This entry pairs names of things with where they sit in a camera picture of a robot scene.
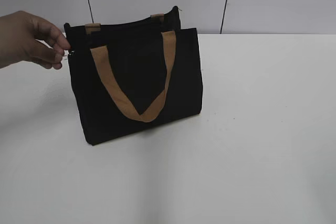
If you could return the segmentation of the bare human hand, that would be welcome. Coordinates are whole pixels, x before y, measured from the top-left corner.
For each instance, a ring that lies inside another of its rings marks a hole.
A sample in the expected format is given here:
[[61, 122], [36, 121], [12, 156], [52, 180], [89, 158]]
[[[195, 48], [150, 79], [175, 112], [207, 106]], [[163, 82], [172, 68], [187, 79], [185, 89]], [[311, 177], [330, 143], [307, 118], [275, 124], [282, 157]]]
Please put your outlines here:
[[61, 30], [46, 19], [25, 11], [1, 17], [1, 68], [27, 61], [59, 70], [69, 49]]

